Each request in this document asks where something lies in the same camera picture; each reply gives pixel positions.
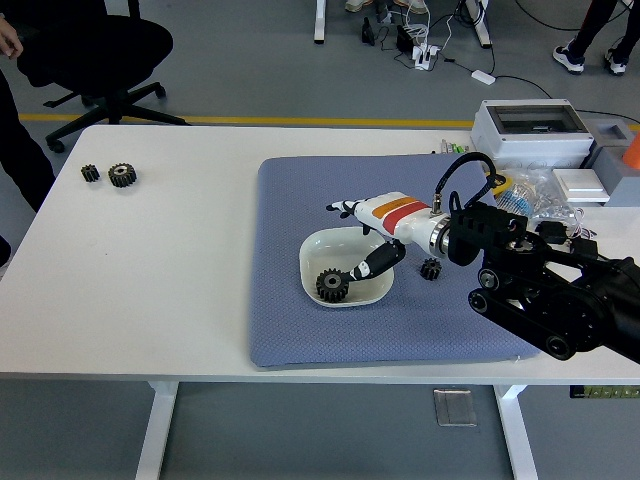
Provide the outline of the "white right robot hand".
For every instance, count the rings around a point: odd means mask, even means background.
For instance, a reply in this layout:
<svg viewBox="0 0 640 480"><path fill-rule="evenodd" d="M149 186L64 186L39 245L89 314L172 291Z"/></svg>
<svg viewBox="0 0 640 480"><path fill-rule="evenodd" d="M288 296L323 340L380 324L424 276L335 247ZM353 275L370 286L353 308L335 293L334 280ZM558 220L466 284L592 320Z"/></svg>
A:
<svg viewBox="0 0 640 480"><path fill-rule="evenodd" d="M383 243L343 278L360 281L379 276L399 263L405 246L415 243L437 258L447 255L449 216L433 212L426 203L401 192L390 192L368 199L334 202L328 211L339 211L342 218L354 216L363 225L363 234L375 230L390 241Z"/></svg>

